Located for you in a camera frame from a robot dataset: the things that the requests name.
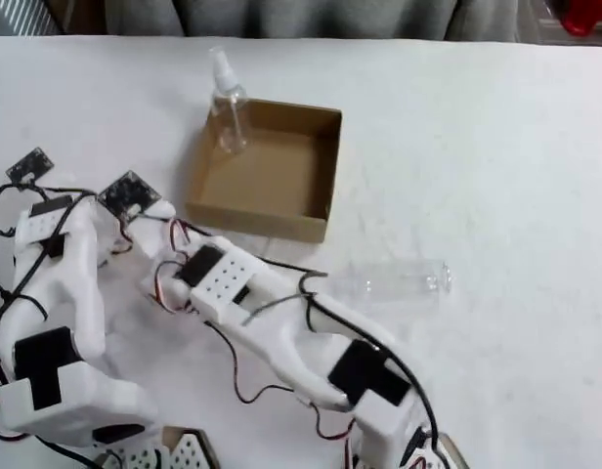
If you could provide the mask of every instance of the spray bottle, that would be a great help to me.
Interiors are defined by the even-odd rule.
[[[223,47],[210,50],[214,66],[212,114],[215,118],[221,148],[229,153],[241,153],[249,143],[248,98]]]

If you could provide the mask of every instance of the plastic bottle lying on side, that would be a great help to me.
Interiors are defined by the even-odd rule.
[[[338,298],[381,304],[449,293],[452,274],[443,261],[397,260],[351,264],[330,274],[326,282],[329,291]]]

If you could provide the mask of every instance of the red object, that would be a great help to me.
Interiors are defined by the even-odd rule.
[[[570,0],[562,25],[574,36],[587,36],[602,21],[602,0]]]

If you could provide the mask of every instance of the white tablecloth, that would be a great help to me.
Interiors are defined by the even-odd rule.
[[[473,468],[600,467],[602,49],[0,38],[0,183],[40,146],[57,164],[46,182],[101,190],[131,168],[181,205],[217,43],[252,96],[344,113],[325,242],[232,240],[328,271],[447,259],[453,292],[435,313],[365,311],[403,337],[441,428]],[[29,201],[5,197],[0,223]],[[0,239],[0,280],[12,270]],[[311,411],[277,393],[241,405],[218,337],[100,276],[110,361],[150,390],[163,421],[204,428],[225,468],[339,467],[341,447],[316,437]],[[240,359],[245,392],[273,379]],[[72,465],[28,442],[0,444],[0,467]]]

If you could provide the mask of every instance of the gray fabric background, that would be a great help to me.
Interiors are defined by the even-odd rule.
[[[514,41],[522,0],[107,0],[108,32]]]

